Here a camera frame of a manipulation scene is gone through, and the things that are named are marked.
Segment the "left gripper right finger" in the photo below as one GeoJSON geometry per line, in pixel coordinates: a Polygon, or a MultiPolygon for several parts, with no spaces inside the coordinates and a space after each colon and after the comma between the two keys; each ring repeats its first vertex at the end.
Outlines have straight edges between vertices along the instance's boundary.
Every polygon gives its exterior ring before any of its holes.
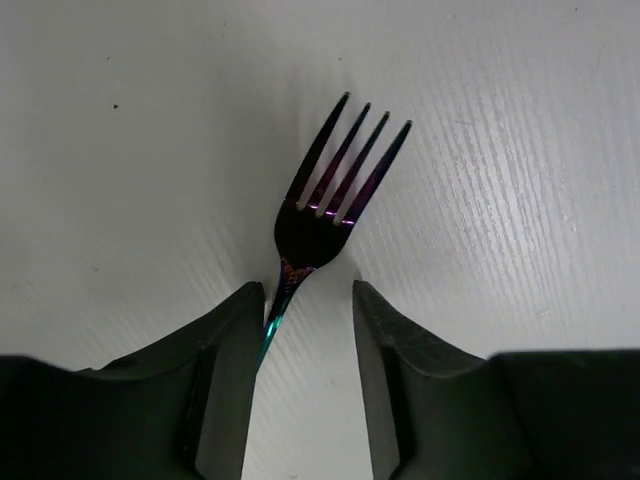
{"type": "Polygon", "coordinates": [[[488,359],[353,285],[353,325],[377,479],[635,479],[635,350],[488,359]]]}

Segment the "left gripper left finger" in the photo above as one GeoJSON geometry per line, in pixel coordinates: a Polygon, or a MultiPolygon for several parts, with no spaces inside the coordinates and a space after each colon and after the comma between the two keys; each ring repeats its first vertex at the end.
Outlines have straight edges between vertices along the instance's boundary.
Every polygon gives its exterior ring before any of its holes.
{"type": "Polygon", "coordinates": [[[100,369],[1,359],[5,479],[238,479],[262,345],[250,282],[100,369]]]}

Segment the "iridescent metal fork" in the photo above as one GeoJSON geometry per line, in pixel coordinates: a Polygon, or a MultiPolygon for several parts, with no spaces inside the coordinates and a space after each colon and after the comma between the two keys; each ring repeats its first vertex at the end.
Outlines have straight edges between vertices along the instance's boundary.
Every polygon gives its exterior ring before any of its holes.
{"type": "Polygon", "coordinates": [[[297,289],[309,275],[333,261],[346,245],[357,221],[398,156],[412,128],[410,120],[404,123],[354,199],[348,204],[345,213],[340,215],[339,209],[346,204],[351,186],[390,118],[390,114],[386,112],[356,155],[326,208],[321,209],[321,201],[326,196],[327,189],[340,163],[371,108],[370,104],[366,104],[321,175],[308,200],[303,201],[302,195],[305,187],[338,123],[349,96],[348,92],[341,96],[323,123],[305,154],[278,211],[274,225],[274,241],[280,259],[280,273],[273,302],[263,327],[263,343],[257,360],[258,364],[263,363],[297,289]]]}

